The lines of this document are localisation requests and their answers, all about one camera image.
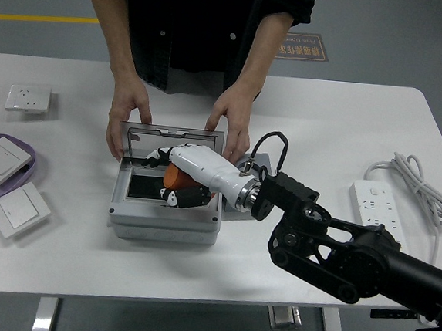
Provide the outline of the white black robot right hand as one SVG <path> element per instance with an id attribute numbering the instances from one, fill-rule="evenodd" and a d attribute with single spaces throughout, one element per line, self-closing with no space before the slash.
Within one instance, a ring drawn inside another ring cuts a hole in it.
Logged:
<path id="1" fill-rule="evenodd" d="M 164 187 L 163 200 L 171 207 L 194 208 L 206 205 L 213 194 L 220 193 L 238 211 L 250 211 L 260 190 L 260 181 L 241 172 L 230 161 L 204 145 L 183 144 L 176 147 L 157 148 L 142 163 L 154 168 L 168 161 L 193 181 L 192 187 Z"/>

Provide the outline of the person's left hand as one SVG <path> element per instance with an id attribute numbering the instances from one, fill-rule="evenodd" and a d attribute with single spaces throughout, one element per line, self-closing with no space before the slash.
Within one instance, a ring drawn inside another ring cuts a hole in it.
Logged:
<path id="1" fill-rule="evenodd" d="M 255 96 L 250 87 L 241 83 L 233 84 L 218 97 L 206 122 L 206 130 L 215 130 L 221 117 L 227 119 L 223 157 L 230 163 L 237 162 L 250 147 L 248 131 Z"/>

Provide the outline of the person's right hand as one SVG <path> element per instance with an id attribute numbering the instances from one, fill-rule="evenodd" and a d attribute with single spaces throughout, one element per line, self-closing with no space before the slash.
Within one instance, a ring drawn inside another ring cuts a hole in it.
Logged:
<path id="1" fill-rule="evenodd" d="M 123 157 L 121 123 L 127 122 L 133 110 L 140 114 L 140 122 L 152 124 L 148 91 L 143 81 L 134 74 L 114 74 L 115 90 L 108 116 L 106 142 L 115 159 Z"/>

